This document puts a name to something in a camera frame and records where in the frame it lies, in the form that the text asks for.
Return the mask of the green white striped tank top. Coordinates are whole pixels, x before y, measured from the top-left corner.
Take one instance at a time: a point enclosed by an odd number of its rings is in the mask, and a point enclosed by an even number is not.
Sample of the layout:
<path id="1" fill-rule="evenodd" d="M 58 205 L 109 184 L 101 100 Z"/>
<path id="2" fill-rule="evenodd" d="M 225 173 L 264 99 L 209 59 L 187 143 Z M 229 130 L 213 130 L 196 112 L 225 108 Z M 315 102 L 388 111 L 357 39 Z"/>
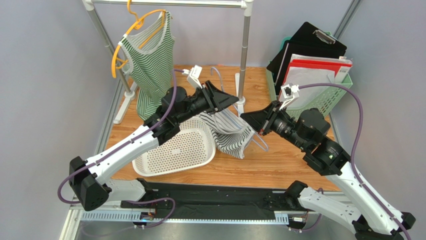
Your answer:
<path id="1" fill-rule="evenodd" d="M 161 105 L 162 97 L 172 87 L 175 37 L 171 31 L 171 20 L 172 15 L 168 11 L 164 35 L 157 35 L 142 49 L 129 47 L 130 52 L 123 52 L 131 62 L 122 71 L 139 87 L 136 112 L 142 120 L 154 114 Z"/>

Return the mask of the yellow plastic hanger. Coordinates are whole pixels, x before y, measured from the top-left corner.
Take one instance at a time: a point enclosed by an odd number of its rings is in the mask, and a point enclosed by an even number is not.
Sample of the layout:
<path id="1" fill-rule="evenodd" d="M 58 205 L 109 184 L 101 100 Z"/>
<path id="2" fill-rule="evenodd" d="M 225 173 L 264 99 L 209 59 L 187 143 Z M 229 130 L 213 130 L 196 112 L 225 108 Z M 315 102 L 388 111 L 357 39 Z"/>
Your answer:
<path id="1" fill-rule="evenodd" d="M 134 16 L 135 21 L 124 33 L 112 53 L 111 75 L 113 78 L 117 77 L 117 72 L 119 70 L 122 70 L 125 66 L 129 66 L 131 64 L 129 56 L 127 56 L 126 59 L 119 57 L 120 51 L 129 53 L 130 47 L 139 50 L 143 49 L 149 42 L 152 41 L 152 39 L 156 38 L 158 35 L 163 36 L 168 25 L 169 17 L 168 11 L 166 9 L 160 8 L 151 10 L 148 13 L 139 16 L 137 12 L 133 11 L 131 8 L 131 5 L 134 3 L 135 1 L 133 0 L 126 1 L 127 11 L 129 14 Z M 146 18 L 154 14 L 158 14 L 157 22 L 153 23 L 150 27 L 141 30 L 145 24 Z"/>

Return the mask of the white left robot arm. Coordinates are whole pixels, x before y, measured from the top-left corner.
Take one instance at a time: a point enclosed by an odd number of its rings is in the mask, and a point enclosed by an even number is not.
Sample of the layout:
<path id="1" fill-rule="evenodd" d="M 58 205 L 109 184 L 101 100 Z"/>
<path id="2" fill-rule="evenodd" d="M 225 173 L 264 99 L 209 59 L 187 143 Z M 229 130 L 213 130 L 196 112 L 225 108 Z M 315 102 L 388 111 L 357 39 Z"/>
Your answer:
<path id="1" fill-rule="evenodd" d="M 180 132 L 180 124 L 200 113 L 217 113 L 237 97 L 216 88 L 206 81 L 188 95 L 185 88 L 174 86 L 161 99 L 155 112 L 144 120 L 130 136 L 98 155 L 86 160 L 80 156 L 69 162 L 69 183 L 77 203 L 93 211 L 108 201 L 115 191 L 108 186 L 111 177 L 136 157 L 153 150 Z"/>

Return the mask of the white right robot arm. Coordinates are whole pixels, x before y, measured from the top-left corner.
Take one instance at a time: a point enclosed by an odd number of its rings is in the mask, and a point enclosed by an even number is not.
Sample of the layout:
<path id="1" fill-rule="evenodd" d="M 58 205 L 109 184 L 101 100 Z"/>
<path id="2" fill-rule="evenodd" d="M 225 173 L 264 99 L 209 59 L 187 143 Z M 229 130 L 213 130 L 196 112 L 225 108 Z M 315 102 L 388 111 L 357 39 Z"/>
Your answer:
<path id="1" fill-rule="evenodd" d="M 284 101 L 245 112 L 241 118 L 261 135 L 271 132 L 299 148 L 303 160 L 315 172 L 333 182 L 351 201 L 345 205 L 322 195 L 301 181 L 294 181 L 285 196 L 297 207 L 313 210 L 350 230 L 358 240 L 408 240 L 416 218 L 389 204 L 358 171 L 354 153 L 327 136 L 331 125 L 317 108 L 304 110 L 295 119 L 287 106 L 299 95 L 300 86 L 284 87 Z"/>

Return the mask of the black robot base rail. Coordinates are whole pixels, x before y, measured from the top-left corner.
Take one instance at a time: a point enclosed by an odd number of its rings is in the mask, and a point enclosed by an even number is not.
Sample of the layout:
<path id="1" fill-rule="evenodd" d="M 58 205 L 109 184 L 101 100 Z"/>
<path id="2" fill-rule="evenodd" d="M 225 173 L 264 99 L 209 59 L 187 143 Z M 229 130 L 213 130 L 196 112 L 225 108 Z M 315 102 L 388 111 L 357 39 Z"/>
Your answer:
<path id="1" fill-rule="evenodd" d="M 159 218 L 171 214 L 172 219 L 185 220 L 273 220 L 275 211 L 306 212 L 284 189 L 138 181 L 146 191 L 139 201 L 168 200 L 151 204 L 122 201 L 120 206 L 153 210 Z"/>

